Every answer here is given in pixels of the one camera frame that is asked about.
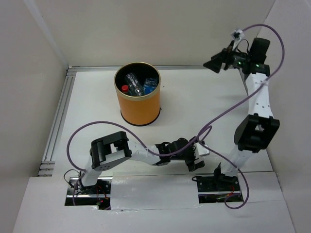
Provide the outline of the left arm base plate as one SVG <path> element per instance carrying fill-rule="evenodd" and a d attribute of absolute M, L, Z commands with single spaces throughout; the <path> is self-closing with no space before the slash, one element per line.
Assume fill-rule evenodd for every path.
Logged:
<path fill-rule="evenodd" d="M 66 192 L 65 206 L 95 206 L 99 210 L 110 210 L 112 177 L 99 177 L 96 186 L 73 191 L 77 178 L 71 177 Z"/>

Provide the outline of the red label clear bottle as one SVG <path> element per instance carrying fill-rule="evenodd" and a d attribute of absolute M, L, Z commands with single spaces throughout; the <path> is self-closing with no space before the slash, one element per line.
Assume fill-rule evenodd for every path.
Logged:
<path fill-rule="evenodd" d="M 124 94 L 128 94 L 128 93 L 129 93 L 129 86 L 128 86 L 128 85 L 123 85 L 123 86 L 121 87 L 121 91 L 122 91 L 122 93 L 124 93 Z"/>

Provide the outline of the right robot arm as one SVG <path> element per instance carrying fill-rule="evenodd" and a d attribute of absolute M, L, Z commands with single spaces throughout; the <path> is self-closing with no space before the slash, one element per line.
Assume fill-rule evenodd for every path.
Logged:
<path fill-rule="evenodd" d="M 224 190 L 229 183 L 234 183 L 246 161 L 265 150 L 280 126 L 270 107 L 267 78 L 270 67 L 265 64 L 270 41 L 255 38 L 246 52 L 238 49 L 239 39 L 230 42 L 227 48 L 212 56 L 204 67 L 219 73 L 229 67 L 240 72 L 248 100 L 248 115 L 237 127 L 234 134 L 235 147 L 229 154 L 229 163 L 219 164 L 214 170 L 212 185 L 217 190 Z"/>

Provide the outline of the blue label clear bottle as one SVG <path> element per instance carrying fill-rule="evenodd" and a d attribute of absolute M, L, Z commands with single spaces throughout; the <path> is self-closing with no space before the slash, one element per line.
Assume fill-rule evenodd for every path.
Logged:
<path fill-rule="evenodd" d="M 158 85 L 158 81 L 156 78 L 147 78 L 144 82 L 143 89 L 144 89 L 144 94 L 148 95 L 152 93 Z"/>

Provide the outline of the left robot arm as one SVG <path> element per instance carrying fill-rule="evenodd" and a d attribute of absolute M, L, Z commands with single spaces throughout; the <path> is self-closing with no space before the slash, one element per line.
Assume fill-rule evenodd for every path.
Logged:
<path fill-rule="evenodd" d="M 179 138 L 171 143 L 162 142 L 144 148 L 141 144 L 128 139 L 124 131 L 95 139 L 91 142 L 86 172 L 78 187 L 86 194 L 92 193 L 102 172 L 127 160 L 144 162 L 152 166 L 164 166 L 170 161 L 184 161 L 189 172 L 204 167 L 202 157 L 209 155 L 209 150 L 198 142 L 195 141 L 185 150 L 178 152 L 188 142 L 185 138 Z"/>

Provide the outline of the clear bottle white-blue cap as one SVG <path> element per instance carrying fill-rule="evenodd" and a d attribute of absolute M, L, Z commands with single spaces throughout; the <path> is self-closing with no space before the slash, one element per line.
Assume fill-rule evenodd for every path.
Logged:
<path fill-rule="evenodd" d="M 134 73 L 128 73 L 125 75 L 125 82 L 129 87 L 129 90 L 134 97 L 144 96 L 144 89 L 137 76 Z"/>

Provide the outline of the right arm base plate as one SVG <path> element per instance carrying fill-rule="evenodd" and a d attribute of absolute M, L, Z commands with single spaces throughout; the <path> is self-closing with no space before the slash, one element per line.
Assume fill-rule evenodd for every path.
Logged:
<path fill-rule="evenodd" d="M 197 185 L 198 200 L 200 204 L 242 202 L 243 196 L 238 178 L 221 175 L 214 176 L 194 176 L 191 179 Z"/>

